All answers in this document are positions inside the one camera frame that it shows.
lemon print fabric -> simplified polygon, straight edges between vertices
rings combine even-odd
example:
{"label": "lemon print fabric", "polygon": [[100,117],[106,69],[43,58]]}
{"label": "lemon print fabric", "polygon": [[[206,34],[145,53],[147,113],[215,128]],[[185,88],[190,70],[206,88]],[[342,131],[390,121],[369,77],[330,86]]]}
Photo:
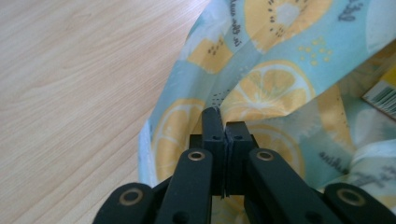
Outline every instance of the lemon print fabric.
{"label": "lemon print fabric", "polygon": [[334,142],[353,154],[356,150],[347,124],[347,115],[337,85],[330,87],[318,97],[318,112],[323,129],[332,135]]}
{"label": "lemon print fabric", "polygon": [[220,106],[224,122],[283,117],[315,96],[304,72],[288,61],[254,67]]}
{"label": "lemon print fabric", "polygon": [[198,99],[180,99],[163,113],[151,141],[160,181],[175,171],[178,158],[188,148],[190,134],[198,124],[204,105]]}
{"label": "lemon print fabric", "polygon": [[266,52],[318,21],[332,0],[246,0],[246,30],[256,48]]}
{"label": "lemon print fabric", "polygon": [[217,74],[232,56],[233,53],[220,36],[217,42],[204,39],[187,61],[199,65],[209,74]]}
{"label": "lemon print fabric", "polygon": [[396,36],[396,26],[394,25],[396,2],[393,0],[367,2],[365,39],[366,48],[372,53],[384,48]]}
{"label": "lemon print fabric", "polygon": [[332,50],[326,48],[326,41],[323,36],[312,40],[307,46],[299,46],[298,50],[300,51],[300,61],[307,61],[312,66],[318,66],[332,60]]}

lemon slice print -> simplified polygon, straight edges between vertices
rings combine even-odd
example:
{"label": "lemon slice print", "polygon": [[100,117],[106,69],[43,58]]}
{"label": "lemon slice print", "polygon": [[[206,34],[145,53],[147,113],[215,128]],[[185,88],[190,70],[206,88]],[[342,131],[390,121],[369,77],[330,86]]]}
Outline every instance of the lemon slice print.
{"label": "lemon slice print", "polygon": [[187,149],[189,136],[204,106],[205,102],[198,99],[180,99],[163,113],[151,141],[160,181],[175,171],[178,158]]}
{"label": "lemon slice print", "polygon": [[307,29],[331,4],[332,0],[246,0],[246,30],[256,48],[265,52]]}
{"label": "lemon slice print", "polygon": [[315,96],[303,71],[288,61],[254,67],[220,106],[223,121],[269,119],[288,115]]}
{"label": "lemon slice print", "polygon": [[276,151],[297,174],[304,176],[303,156],[297,142],[291,136],[266,124],[250,124],[247,127],[259,147]]}

brass rivet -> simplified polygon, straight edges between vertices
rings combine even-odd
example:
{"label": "brass rivet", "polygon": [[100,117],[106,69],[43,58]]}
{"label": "brass rivet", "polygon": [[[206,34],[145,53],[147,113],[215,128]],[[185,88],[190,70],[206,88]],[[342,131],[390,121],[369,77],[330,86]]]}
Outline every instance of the brass rivet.
{"label": "brass rivet", "polygon": [[274,159],[274,155],[271,152],[266,151],[260,151],[256,156],[262,161],[271,161]]}
{"label": "brass rivet", "polygon": [[189,153],[189,159],[192,161],[201,161],[205,158],[205,154],[200,151],[193,151]]}
{"label": "brass rivet", "polygon": [[337,196],[344,203],[348,203],[353,206],[363,206],[366,204],[366,200],[363,196],[353,189],[339,189],[337,190]]}
{"label": "brass rivet", "polygon": [[[135,197],[130,200],[127,198],[127,195],[130,193],[134,193]],[[130,206],[139,203],[143,199],[143,191],[141,189],[133,188],[124,191],[120,196],[120,203],[125,206]]]}

yellow label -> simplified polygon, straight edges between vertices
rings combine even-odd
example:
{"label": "yellow label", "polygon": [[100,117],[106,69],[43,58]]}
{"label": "yellow label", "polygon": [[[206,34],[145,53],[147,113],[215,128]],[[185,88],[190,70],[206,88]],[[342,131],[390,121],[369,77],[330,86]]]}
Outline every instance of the yellow label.
{"label": "yellow label", "polygon": [[391,68],[384,76],[381,77],[381,80],[388,82],[396,87],[396,66]]}

wooden floor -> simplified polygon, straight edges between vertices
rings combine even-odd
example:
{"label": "wooden floor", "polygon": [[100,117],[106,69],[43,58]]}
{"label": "wooden floor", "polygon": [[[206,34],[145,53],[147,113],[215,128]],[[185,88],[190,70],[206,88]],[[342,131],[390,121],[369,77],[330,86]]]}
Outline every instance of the wooden floor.
{"label": "wooden floor", "polygon": [[91,223],[208,0],[0,2],[0,223]]}

